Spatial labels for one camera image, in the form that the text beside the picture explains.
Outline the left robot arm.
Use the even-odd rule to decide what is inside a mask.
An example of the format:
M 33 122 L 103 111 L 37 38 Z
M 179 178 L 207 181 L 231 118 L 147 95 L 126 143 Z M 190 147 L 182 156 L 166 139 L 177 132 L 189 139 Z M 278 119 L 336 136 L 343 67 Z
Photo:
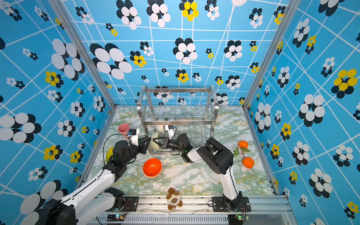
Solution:
M 127 169 L 127 165 L 138 154 L 146 154 L 151 138 L 144 137 L 137 144 L 118 141 L 102 170 L 84 185 L 60 200 L 48 201 L 37 225 L 86 225 L 101 213 L 121 209 L 123 192 L 113 185 Z

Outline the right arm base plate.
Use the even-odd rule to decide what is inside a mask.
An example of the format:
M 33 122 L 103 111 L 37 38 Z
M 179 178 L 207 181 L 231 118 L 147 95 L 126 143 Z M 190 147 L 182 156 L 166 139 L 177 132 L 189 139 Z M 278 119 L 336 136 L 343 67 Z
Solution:
M 233 201 L 224 196 L 212 197 L 212 207 L 214 212 L 251 212 L 251 206 L 247 197 L 237 198 Z

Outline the light green bowl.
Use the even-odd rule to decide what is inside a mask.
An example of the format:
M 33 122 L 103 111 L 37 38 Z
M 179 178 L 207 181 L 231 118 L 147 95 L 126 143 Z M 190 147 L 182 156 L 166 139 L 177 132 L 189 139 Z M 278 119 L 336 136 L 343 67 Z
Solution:
M 153 139 L 155 139 L 156 141 L 158 140 L 159 136 L 154 136 L 151 138 L 151 142 L 150 142 L 150 147 L 152 149 L 152 151 L 154 152 L 158 152 L 161 151 L 161 145 L 158 145 Z

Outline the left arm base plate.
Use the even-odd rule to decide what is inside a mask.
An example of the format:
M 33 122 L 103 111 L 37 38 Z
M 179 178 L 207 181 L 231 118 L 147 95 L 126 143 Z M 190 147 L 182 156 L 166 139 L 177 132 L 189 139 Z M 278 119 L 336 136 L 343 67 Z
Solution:
M 113 212 L 135 212 L 137 210 L 139 197 L 125 196 L 118 197 L 110 211 Z

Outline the cream bowl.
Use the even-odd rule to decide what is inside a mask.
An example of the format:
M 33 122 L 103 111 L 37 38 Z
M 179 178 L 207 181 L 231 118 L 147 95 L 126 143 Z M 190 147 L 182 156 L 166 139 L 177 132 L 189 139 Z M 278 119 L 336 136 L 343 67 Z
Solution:
M 164 125 L 156 125 L 155 129 L 156 129 L 157 132 L 159 132 L 161 134 L 164 134 L 166 132 Z

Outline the orange bowl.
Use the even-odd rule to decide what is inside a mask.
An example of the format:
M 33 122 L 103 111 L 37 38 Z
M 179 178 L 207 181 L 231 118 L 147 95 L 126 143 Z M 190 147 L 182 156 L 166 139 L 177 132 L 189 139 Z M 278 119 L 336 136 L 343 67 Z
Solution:
M 148 159 L 142 167 L 143 174 L 148 178 L 155 178 L 162 172 L 163 165 L 157 158 Z

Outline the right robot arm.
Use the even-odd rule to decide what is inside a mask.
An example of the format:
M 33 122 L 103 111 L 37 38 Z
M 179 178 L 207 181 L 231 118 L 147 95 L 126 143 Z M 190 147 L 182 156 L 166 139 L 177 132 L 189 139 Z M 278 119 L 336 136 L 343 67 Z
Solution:
M 162 149 L 179 151 L 186 163 L 205 162 L 214 173 L 220 176 L 227 209 L 235 211 L 241 205 L 242 192 L 236 184 L 233 173 L 234 155 L 216 139 L 210 137 L 197 147 L 191 145 L 185 133 L 180 134 L 177 139 L 157 137 L 152 141 Z

